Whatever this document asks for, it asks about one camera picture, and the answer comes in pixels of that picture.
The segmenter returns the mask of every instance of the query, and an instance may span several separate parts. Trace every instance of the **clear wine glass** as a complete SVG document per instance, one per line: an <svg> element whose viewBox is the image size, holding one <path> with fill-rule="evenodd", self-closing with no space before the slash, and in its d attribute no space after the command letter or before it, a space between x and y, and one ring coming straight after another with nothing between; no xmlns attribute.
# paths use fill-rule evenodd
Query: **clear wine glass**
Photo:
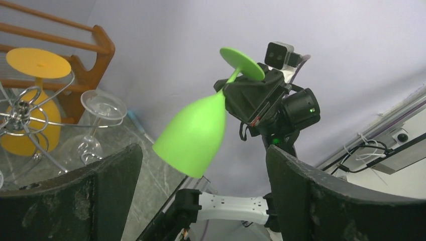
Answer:
<svg viewBox="0 0 426 241"><path fill-rule="evenodd" d="M86 134L68 139L59 149L57 160L69 171L102 159L102 146L94 136L96 127L102 120L118 121L127 114L127 107L120 99L102 90L86 91L81 95L81 103L95 116L95 121Z"/></svg>

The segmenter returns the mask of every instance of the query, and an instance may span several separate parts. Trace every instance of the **wooden rack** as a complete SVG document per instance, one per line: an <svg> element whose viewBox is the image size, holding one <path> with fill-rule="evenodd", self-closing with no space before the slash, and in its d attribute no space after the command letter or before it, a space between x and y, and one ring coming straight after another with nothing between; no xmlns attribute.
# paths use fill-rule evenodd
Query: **wooden rack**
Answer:
<svg viewBox="0 0 426 241"><path fill-rule="evenodd" d="M32 38L35 40L42 40L49 43L60 44L64 46L73 47L76 49L88 50L96 53L96 61L91 70L87 70L82 64L80 58L76 55L63 56L71 64L72 71L75 74L74 84L69 86L66 91L67 94L61 93L57 96L58 101L64 109L67 116L63 116L63 123L79 122L84 113L84 107L81 105L80 96L87 90L96 89L103 74L105 73L111 59L115 53L115 46L111 39L108 37L102 27L95 25L89 27L70 20L66 20L57 16L46 14L40 11L29 9L17 4L7 1L0 1L0 8L9 8L11 10L19 11L24 14L33 15L44 20L52 21L63 25L65 27L73 27L80 30L88 31L92 34L95 44L85 43L69 38L64 38L48 33L34 31L31 29L10 25L7 23L0 23L0 32L6 32L22 37ZM9 46L1 43L0 39L0 53L7 53L11 49L25 46ZM28 88L34 85L34 81L25 78L0 78L0 82L5 88ZM44 82L43 88L46 90L57 91L65 86L64 83L51 83Z"/></svg>

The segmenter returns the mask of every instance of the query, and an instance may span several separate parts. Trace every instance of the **metal wine glass holder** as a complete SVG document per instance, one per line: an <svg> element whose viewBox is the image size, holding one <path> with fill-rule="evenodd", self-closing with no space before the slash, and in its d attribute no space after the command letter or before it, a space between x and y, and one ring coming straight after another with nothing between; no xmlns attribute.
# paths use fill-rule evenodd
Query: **metal wine glass holder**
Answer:
<svg viewBox="0 0 426 241"><path fill-rule="evenodd" d="M41 161L42 157L45 156L50 162L52 162L56 167L61 169L64 173L67 173L69 170L67 170L64 166L62 166L60 163L57 162L55 158L53 158L49 153L49 141L47 137L43 134L43 130L48 125L55 125L55 126L70 126L70 127L78 127L78 128L109 128L109 127L116 127L121 125L123 123L123 119L121 119L118 123L112 124L112 125L103 125L103 126L96 126L96 125L78 125L78 124L64 124L64 123L56 123L56 122L50 122L47 114L43 110L43 105L47 103L48 101L52 100L54 97L56 97L61 92L65 91L66 88L68 88L75 80L75 74L71 71L71 80L69 83L67 83L63 88L55 92L53 95L45 99L44 101L40 102L39 104L35 104L34 102L37 100L37 98L41 94L41 88L38 86L31 86L26 88L24 91L22 91L17 97L15 98L9 98L7 92L3 88L3 86L0 84L0 90L3 93L5 99L0 100L0 102L8 102L11 109L7 113L0 112L1 116L4 116L4 122L0 125L0 137L4 135L11 135L16 137L23 137L27 136L31 142L36 147L34 153L30 157L29 161L35 160L36 165ZM22 100L23 96L30 91L35 90L34 97L29 100L25 101ZM43 115L45 119L39 119L31 117L31 112L38 109ZM40 129L35 129L29 126L30 122L41 122L44 123L43 127ZM40 145L40 140L37 134L40 134L40 136L43 137L43 139L46 142L46 148L44 149ZM93 153L84 153L81 155L81 160L83 163L84 157L87 155L94 156L98 159L102 159L102 157L99 157ZM16 167L15 169L21 168L24 165L26 165L29 161L25 162L23 165Z"/></svg>

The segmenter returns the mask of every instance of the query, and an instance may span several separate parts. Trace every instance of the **gray marble floor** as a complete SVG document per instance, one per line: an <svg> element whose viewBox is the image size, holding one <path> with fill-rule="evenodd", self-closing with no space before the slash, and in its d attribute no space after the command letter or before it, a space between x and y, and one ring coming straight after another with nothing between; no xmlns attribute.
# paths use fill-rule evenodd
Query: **gray marble floor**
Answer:
<svg viewBox="0 0 426 241"><path fill-rule="evenodd" d="M93 120L93 117L85 113L80 123L88 124L91 120ZM60 145L68 138L86 131L87 129L75 127L62 128ZM127 117L124 119L123 124L118 127L98 129L95 136L100 141L105 156L131 143L138 143L144 151L138 184L122 237L123 241L135 240L182 181L184 175L168 166L153 152L152 143L143 133L137 130ZM53 150L51 155L58 157L58 149ZM54 178L59 171L48 160L43 159L26 175L19 177L19 173L28 170L36 163L30 161L24 165L20 172L10 174L13 168L21 166L26 161L28 161L28 158L13 156L3 149L0 150L0 170L3 171L5 176L9 175L7 178L9 181L18 177L14 181L18 186Z"/></svg>

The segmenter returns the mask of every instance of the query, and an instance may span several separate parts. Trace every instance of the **green led light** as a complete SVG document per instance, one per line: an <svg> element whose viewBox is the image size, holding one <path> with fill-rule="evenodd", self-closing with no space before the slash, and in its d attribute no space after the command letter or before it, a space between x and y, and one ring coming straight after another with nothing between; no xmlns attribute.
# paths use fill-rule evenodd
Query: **green led light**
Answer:
<svg viewBox="0 0 426 241"><path fill-rule="evenodd" d="M274 144L277 144L277 143L280 143L281 142L281 140L280 139L278 139L278 138L275 138L275 139L273 139L272 140L272 144L274 145Z"/></svg>

